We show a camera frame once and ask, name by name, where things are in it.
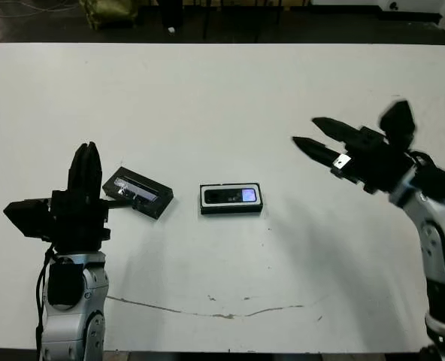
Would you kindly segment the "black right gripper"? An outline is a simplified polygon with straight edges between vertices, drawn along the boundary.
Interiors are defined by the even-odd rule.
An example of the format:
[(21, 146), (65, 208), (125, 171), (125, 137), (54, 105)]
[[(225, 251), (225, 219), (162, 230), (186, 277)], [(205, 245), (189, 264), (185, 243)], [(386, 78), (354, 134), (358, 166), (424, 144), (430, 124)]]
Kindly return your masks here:
[(392, 192), (414, 165), (404, 150), (391, 145), (383, 134), (368, 127), (355, 129), (329, 117), (314, 117), (311, 121), (326, 136), (344, 143), (349, 159), (345, 163), (336, 160), (340, 156), (338, 152), (307, 137), (293, 136), (295, 146), (313, 161), (332, 166), (331, 172), (337, 177), (363, 183), (367, 193)]

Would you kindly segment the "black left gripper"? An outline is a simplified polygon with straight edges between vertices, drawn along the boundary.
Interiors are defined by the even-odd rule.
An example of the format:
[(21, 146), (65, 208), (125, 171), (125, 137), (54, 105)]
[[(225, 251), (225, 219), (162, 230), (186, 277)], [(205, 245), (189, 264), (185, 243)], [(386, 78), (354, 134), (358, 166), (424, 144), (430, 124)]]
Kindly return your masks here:
[(101, 243), (110, 240), (110, 230), (104, 225), (110, 209), (134, 208), (131, 199), (100, 199), (101, 160), (94, 142), (89, 143), (89, 191), (86, 194), (86, 152), (88, 144), (81, 144), (75, 152), (68, 172), (68, 190), (54, 190), (50, 201), (50, 215), (54, 224), (50, 242), (57, 251), (98, 251)]

